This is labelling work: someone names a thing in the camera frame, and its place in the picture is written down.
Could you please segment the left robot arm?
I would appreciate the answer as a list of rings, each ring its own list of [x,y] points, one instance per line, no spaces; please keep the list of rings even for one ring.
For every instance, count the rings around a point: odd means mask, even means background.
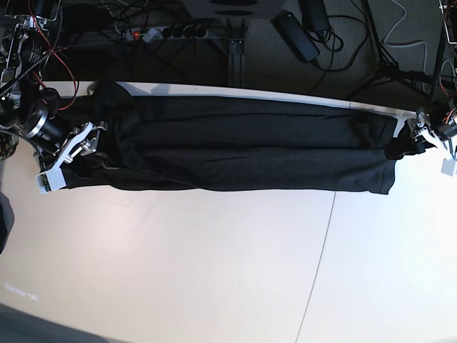
[[[382,44],[392,49],[407,49],[422,46],[422,72],[425,72],[428,63],[428,44],[425,41],[415,40],[404,43],[389,41],[391,34],[397,29],[408,14],[406,7],[403,4],[398,1],[392,1],[392,3],[401,9],[402,15],[401,18],[388,30],[382,40]],[[433,73],[433,85],[430,88],[429,95],[433,96],[432,93],[436,90],[436,86],[434,84],[437,84],[441,87],[442,92],[447,97],[456,100],[456,94],[451,95],[448,93],[448,90],[445,88],[442,81],[442,71],[446,65],[449,65],[452,68],[452,80],[456,83],[456,20],[452,19],[452,16],[456,14],[456,1],[439,1],[439,8],[443,17],[443,34],[441,35],[441,38],[444,39],[444,44],[449,44],[451,53],[453,54],[453,60],[444,59],[444,50],[446,48],[442,43],[440,43],[438,47],[439,52],[436,55],[438,58],[436,66],[438,68]],[[445,149],[447,155],[449,155],[452,159],[456,159],[456,153],[452,147],[452,139],[456,136],[456,108],[450,110],[444,116],[441,124],[436,124],[434,127],[432,127],[432,124],[425,124],[424,127],[427,127],[428,133],[433,137],[433,142],[439,139],[441,146]]]

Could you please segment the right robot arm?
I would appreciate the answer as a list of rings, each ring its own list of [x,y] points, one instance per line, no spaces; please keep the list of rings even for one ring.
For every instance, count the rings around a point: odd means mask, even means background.
[[[60,1],[8,1],[5,15],[16,24],[1,40],[1,160],[13,156],[20,140],[32,146],[41,171],[97,153],[107,125],[72,126],[62,115],[72,103],[63,104],[41,77],[61,51]]]

